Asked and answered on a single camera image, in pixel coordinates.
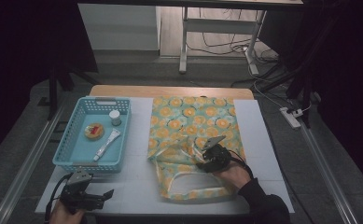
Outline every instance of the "table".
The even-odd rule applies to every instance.
[[[153,97],[163,95],[232,97],[242,142],[250,165],[262,188],[283,198],[290,212],[293,211],[286,185],[274,156],[257,101],[250,90],[227,88],[148,87],[148,86],[94,86],[90,96],[131,97],[132,116],[126,142],[124,166],[119,174],[97,175],[87,188],[91,194],[102,194],[114,189],[114,197],[105,202],[97,216],[234,216],[248,213],[248,206],[241,197],[211,202],[173,203],[159,195],[154,165],[147,160],[150,111]],[[56,167],[36,208],[45,212],[46,203],[54,186],[66,174]]]

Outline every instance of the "sleeve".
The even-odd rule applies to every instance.
[[[247,200],[250,215],[257,224],[291,223],[288,208],[283,200],[277,195],[266,195],[256,178],[246,183],[239,190],[239,195]]]

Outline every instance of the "human hand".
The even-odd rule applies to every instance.
[[[245,168],[236,161],[231,161],[225,171],[213,172],[213,175],[231,182],[238,189],[251,180]]]
[[[71,214],[64,204],[58,200],[53,208],[52,214],[50,215],[50,224],[79,224],[85,210],[79,209],[75,214]]]

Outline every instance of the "aluminum rail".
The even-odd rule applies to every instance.
[[[32,149],[30,150],[30,153],[27,155],[16,177],[13,179],[13,182],[10,185],[6,196],[0,203],[0,224],[8,222],[10,215],[12,214],[13,209],[16,206],[16,203],[21,196],[21,193],[26,187],[31,174],[36,164],[38,163],[38,160],[41,157],[45,146],[47,145],[50,135],[55,129],[56,124],[64,111],[64,106],[70,96],[70,93],[65,92],[64,95],[65,96],[61,98],[59,109],[53,116],[52,120],[47,121],[47,124],[45,125],[43,131],[36,139]]]
[[[301,132],[305,138],[309,149],[312,152],[315,163],[317,164],[318,170],[324,178],[327,184],[329,192],[332,194],[335,204],[338,207],[339,213],[346,224],[357,224],[356,215],[353,212],[350,203],[347,201],[343,190],[339,186],[334,174],[332,173],[328,163],[323,155],[319,145],[317,144],[315,137],[310,129],[306,127],[304,123],[301,124]]]

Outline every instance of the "person's arm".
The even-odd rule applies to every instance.
[[[227,170],[214,175],[231,182],[239,195],[250,205],[250,215],[257,224],[290,222],[288,208],[283,200],[276,195],[266,195],[256,178],[251,179],[248,172],[237,162],[232,161]]]
[[[72,215],[64,206],[64,204],[58,200],[50,215],[49,224],[79,224],[84,214],[85,211],[79,209],[75,214]]]

